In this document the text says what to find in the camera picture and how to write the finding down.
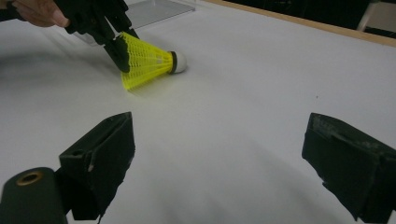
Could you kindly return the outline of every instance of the human hand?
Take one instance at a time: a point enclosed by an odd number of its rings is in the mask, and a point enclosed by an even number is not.
[[[36,26],[67,27],[70,24],[70,20],[64,16],[53,0],[15,0],[12,6],[26,21]]]

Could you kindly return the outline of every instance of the white table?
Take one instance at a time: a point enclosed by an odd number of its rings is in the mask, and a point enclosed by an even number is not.
[[[102,48],[63,29],[0,31],[1,184],[58,169],[84,133],[132,111],[135,158],[102,223],[355,223],[301,157],[310,113],[396,147],[393,47],[198,1],[137,30],[188,70],[130,93]]]

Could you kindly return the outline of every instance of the shuttlecock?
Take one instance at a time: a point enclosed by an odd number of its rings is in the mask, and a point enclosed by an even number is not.
[[[164,74],[174,74],[184,71],[187,61],[183,54],[165,51],[132,35],[122,33],[129,56],[129,72],[121,72],[122,84],[126,90],[151,81]]]

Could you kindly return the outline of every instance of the yellow shuttlecock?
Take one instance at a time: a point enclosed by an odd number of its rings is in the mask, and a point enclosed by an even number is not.
[[[126,90],[139,87],[155,77],[184,71],[186,58],[179,52],[165,51],[132,35],[122,33],[129,56],[129,72],[121,72]]]

